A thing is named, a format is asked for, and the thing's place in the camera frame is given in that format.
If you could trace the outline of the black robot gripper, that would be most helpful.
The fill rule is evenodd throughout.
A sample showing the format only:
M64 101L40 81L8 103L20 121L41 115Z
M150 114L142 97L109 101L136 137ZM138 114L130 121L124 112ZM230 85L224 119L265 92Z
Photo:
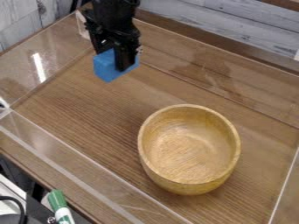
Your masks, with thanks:
M82 16L93 49L100 54L113 48L116 70L124 72L138 54L140 31L133 17L140 0L90 0L90 4Z

